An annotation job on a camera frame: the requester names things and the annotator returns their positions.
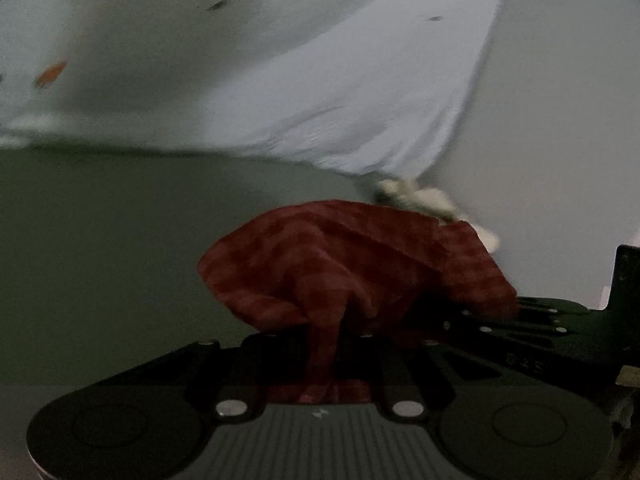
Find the beige folded garment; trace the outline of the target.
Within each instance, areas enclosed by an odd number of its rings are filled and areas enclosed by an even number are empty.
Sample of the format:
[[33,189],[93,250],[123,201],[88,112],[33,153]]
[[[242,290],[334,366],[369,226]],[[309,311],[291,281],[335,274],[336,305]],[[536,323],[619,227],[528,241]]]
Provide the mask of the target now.
[[414,179],[385,179],[376,184],[374,197],[378,204],[420,212],[440,222],[469,223],[490,254],[500,247],[499,237],[494,232],[474,222],[439,188],[420,188]]

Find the red checkered cloth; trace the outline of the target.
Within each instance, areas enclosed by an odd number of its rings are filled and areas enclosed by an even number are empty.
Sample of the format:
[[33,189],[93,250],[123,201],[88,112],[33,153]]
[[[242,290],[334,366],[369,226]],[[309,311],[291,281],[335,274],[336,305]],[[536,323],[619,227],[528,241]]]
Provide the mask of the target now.
[[266,212],[210,246],[198,274],[254,330],[302,329],[299,344],[270,360],[293,364],[269,388],[274,403],[369,401],[363,380],[338,378],[338,346],[352,330],[401,320],[410,308],[518,312],[514,287],[468,222],[347,200]]

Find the white carrot-print bedsheet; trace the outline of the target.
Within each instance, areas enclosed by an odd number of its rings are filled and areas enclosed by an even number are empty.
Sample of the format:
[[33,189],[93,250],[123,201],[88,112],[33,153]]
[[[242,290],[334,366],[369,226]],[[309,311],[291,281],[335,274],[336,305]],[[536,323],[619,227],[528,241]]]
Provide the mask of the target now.
[[415,178],[503,0],[1,0],[1,133]]

